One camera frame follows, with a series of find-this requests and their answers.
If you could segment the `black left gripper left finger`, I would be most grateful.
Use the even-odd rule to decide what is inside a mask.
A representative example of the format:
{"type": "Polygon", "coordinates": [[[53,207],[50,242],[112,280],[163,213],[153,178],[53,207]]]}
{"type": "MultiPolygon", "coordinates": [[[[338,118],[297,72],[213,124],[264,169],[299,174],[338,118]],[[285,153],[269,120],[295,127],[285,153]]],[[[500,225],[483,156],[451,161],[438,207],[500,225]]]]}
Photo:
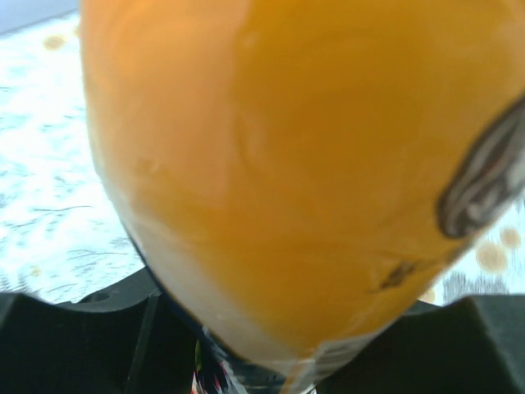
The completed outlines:
{"type": "Polygon", "coordinates": [[[1,295],[3,393],[189,393],[194,346],[144,270],[79,303],[1,295]]]}

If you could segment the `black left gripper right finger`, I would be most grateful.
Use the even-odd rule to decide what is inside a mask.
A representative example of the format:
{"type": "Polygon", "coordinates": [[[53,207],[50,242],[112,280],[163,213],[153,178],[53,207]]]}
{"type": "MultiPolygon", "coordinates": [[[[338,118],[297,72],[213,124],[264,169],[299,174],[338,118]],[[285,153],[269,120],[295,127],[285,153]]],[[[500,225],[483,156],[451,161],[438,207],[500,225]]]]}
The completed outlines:
{"type": "Polygon", "coordinates": [[[522,393],[524,298],[418,302],[320,393],[522,393]]]}

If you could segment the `orange milk tea bottle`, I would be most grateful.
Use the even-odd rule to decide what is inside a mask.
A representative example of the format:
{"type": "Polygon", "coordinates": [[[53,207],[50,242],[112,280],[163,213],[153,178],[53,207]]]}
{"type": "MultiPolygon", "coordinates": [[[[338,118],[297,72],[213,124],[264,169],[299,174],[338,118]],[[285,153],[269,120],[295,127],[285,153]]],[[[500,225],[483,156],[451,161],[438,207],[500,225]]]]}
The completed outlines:
{"type": "Polygon", "coordinates": [[[202,393],[310,393],[524,188],[521,1],[83,1],[94,166],[202,393]]]}

